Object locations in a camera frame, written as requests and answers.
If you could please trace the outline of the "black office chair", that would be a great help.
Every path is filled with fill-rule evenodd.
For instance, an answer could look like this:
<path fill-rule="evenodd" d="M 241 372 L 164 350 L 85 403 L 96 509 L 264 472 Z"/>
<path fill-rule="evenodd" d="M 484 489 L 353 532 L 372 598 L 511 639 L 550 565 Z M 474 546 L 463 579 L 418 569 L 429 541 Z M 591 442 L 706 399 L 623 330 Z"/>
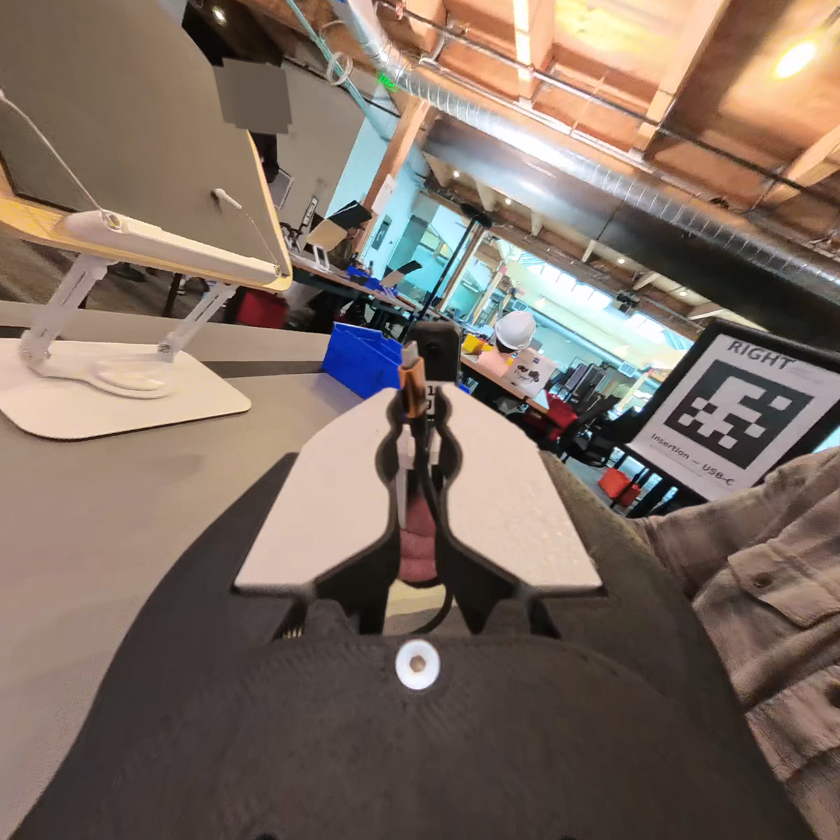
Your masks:
<path fill-rule="evenodd" d="M 614 395 L 599 395 L 573 421 L 558 443 L 560 461 L 573 459 L 586 466 L 608 466 L 613 450 L 628 443 L 639 425 L 638 411 L 632 407 L 613 416 L 619 401 Z"/>

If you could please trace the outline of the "white printed box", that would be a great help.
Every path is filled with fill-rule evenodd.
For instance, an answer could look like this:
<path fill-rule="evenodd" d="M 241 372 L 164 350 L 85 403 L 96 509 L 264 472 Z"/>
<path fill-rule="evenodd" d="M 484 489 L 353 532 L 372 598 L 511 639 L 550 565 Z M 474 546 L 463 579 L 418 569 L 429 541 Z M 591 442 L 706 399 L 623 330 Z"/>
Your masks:
<path fill-rule="evenodd" d="M 545 354 L 527 348 L 516 354 L 502 378 L 527 398 L 535 398 L 544 390 L 555 370 L 556 364 Z"/>

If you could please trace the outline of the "white hard hat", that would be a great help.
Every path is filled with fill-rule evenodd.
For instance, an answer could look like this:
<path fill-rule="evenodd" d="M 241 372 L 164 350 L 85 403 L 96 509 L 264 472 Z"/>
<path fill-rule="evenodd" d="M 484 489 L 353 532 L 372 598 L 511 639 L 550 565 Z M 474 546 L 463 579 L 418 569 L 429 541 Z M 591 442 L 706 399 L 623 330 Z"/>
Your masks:
<path fill-rule="evenodd" d="M 533 339 L 537 324 L 529 310 L 511 311 L 501 317 L 494 328 L 496 349 L 502 354 L 513 354 L 527 349 Z"/>

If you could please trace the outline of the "red crate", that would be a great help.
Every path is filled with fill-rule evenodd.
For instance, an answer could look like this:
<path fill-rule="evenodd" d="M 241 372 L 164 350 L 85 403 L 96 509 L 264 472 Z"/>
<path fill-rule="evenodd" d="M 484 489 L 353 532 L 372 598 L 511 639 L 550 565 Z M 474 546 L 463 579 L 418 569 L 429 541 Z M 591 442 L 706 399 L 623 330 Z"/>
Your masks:
<path fill-rule="evenodd" d="M 246 289 L 241 293 L 234 322 L 237 325 L 282 330 L 290 311 L 288 300 L 270 291 Z"/>

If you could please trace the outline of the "silver ventilation duct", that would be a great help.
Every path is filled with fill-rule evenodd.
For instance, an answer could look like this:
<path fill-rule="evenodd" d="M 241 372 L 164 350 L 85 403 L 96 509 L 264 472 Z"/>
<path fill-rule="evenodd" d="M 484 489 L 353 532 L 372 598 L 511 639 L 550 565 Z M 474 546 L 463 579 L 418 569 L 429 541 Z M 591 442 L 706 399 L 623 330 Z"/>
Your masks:
<path fill-rule="evenodd" d="M 747 319 L 838 316 L 837 264 L 651 175 L 506 121 L 486 133 L 445 115 L 426 149 Z"/>

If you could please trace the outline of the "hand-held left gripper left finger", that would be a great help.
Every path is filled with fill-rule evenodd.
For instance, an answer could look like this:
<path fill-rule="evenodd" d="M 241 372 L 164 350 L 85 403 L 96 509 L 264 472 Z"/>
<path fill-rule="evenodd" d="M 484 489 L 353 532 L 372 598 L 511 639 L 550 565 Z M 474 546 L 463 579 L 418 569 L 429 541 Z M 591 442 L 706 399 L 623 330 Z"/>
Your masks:
<path fill-rule="evenodd" d="M 380 634 L 400 566 L 395 479 L 401 393 L 387 387 L 301 449 L 234 579 L 247 595 L 335 601 Z"/>

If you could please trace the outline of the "small tilted wooden board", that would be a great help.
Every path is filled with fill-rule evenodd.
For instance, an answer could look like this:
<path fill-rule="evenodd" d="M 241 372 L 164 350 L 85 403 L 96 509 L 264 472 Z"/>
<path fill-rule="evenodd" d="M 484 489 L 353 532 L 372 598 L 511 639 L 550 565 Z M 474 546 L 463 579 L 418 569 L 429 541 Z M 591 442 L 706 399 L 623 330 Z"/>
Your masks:
<path fill-rule="evenodd" d="M 319 222 L 308 234 L 307 246 L 330 252 L 350 237 L 353 230 L 362 228 L 370 220 L 370 210 L 358 202 L 351 202 Z"/>

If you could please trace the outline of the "red floor box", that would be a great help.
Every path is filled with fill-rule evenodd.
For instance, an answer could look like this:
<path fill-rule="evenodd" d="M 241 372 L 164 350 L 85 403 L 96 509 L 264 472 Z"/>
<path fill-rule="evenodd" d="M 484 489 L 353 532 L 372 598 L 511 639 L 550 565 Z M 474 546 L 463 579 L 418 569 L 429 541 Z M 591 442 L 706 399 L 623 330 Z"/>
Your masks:
<path fill-rule="evenodd" d="M 601 478 L 598 479 L 597 486 L 609 499 L 612 508 L 631 507 L 642 492 L 637 479 L 630 478 L 614 467 L 607 467 L 604 470 Z"/>

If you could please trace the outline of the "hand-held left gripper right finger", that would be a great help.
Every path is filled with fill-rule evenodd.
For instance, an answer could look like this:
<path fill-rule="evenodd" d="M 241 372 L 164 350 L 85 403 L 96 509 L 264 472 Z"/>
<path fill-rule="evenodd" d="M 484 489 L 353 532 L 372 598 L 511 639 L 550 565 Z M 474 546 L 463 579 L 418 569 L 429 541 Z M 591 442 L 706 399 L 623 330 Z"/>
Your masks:
<path fill-rule="evenodd" d="M 601 594 L 595 562 L 538 446 L 456 385 L 435 397 L 437 574 L 471 634 L 497 605 Z"/>

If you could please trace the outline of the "ceiling lamp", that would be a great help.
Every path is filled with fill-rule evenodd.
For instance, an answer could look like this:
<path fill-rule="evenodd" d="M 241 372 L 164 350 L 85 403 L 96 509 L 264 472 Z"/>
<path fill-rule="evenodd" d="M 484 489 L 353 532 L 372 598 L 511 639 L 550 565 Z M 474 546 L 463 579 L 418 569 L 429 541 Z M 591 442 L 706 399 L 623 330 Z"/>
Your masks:
<path fill-rule="evenodd" d="M 813 36 L 790 46 L 775 62 L 773 78 L 784 80 L 808 67 L 820 50 L 820 40 Z"/>

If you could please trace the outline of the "person's right hand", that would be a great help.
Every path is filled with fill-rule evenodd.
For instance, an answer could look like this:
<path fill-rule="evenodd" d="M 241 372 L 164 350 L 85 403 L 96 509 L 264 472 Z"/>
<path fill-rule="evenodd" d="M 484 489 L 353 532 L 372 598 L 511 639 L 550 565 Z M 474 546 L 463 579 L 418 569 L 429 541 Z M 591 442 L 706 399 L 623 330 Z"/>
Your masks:
<path fill-rule="evenodd" d="M 406 508 L 401 528 L 399 580 L 408 585 L 429 585 L 436 579 L 436 524 L 423 496 L 413 497 Z"/>

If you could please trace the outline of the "blue storage bin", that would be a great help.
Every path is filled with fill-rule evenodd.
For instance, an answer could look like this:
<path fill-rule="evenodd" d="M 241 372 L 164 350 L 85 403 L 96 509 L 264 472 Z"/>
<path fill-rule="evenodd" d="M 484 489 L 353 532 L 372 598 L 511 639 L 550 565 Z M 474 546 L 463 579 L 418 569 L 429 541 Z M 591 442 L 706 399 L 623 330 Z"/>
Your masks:
<path fill-rule="evenodd" d="M 337 322 L 322 361 L 322 371 L 367 399 L 383 389 L 401 387 L 402 358 L 402 345 L 382 332 Z"/>

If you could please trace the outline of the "person's plaid shirt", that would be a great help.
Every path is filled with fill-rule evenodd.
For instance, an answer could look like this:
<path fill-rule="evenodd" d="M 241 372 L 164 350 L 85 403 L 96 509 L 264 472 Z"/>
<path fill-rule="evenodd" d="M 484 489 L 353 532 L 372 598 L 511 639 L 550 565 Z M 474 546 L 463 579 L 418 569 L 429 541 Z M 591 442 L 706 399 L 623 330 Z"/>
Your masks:
<path fill-rule="evenodd" d="M 838 839 L 838 448 L 628 526 L 691 600 L 774 776 Z"/>

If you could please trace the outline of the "black white marker sign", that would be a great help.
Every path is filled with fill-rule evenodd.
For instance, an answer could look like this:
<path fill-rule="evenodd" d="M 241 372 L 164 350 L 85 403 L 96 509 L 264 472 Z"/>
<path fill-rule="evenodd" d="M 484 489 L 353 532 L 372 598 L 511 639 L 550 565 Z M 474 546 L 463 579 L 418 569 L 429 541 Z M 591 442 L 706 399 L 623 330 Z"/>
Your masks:
<path fill-rule="evenodd" d="M 714 321 L 622 445 L 667 489 L 719 501 L 822 445 L 838 428 L 838 352 Z"/>

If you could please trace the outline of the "black tripod pole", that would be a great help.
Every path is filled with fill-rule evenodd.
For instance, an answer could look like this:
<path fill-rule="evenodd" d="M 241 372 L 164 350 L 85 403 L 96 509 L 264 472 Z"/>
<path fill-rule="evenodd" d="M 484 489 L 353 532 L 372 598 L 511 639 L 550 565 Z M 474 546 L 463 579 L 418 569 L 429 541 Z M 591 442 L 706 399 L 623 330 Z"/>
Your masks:
<path fill-rule="evenodd" d="M 453 255 L 448 259 L 441 277 L 416 314 L 416 320 L 419 322 L 425 320 L 432 310 L 444 313 L 462 276 L 469 267 L 469 262 L 475 257 L 482 241 L 487 236 L 487 231 L 492 226 L 492 219 L 487 212 L 478 209 L 475 205 L 462 203 L 459 209 L 468 220 L 465 232 Z"/>

